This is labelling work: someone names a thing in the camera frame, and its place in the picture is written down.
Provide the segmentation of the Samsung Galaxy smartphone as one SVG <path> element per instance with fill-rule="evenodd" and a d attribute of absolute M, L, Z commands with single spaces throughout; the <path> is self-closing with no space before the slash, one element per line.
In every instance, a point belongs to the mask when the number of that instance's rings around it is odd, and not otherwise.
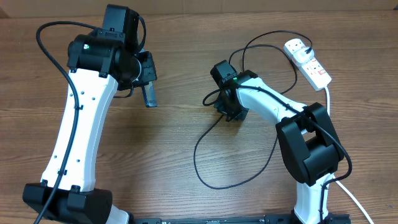
<path fill-rule="evenodd" d="M 153 82 L 149 82 L 147 85 L 142 86 L 141 89 L 146 107 L 147 108 L 157 107 L 157 99 L 155 95 Z"/>

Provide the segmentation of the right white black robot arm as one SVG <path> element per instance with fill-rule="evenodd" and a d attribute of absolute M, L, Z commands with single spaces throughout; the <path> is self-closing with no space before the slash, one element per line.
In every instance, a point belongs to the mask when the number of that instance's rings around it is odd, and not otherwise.
<path fill-rule="evenodd" d="M 275 126 L 284 165 L 297 182 L 294 209 L 282 221 L 350 223 L 348 215 L 334 215 L 327 209 L 330 184 L 347 178 L 353 166 L 326 108 L 290 100 L 256 73 L 239 73 L 225 60 L 210 75 L 218 86 L 212 105 L 227 121 L 244 120 L 252 110 Z"/>

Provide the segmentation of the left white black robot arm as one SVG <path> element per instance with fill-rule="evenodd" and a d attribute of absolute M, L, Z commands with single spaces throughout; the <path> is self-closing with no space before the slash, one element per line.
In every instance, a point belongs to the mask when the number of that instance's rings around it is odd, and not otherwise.
<path fill-rule="evenodd" d="M 126 6 L 106 7 L 103 25 L 90 27 L 68 46 L 61 73 L 68 96 L 51 159 L 38 183 L 26 184 L 22 199 L 39 218 L 62 223 L 132 223 L 131 213 L 97 189 L 96 158 L 107 111 L 117 91 L 140 88 L 148 108 L 157 106 L 152 54 L 144 50 L 144 19 Z"/>

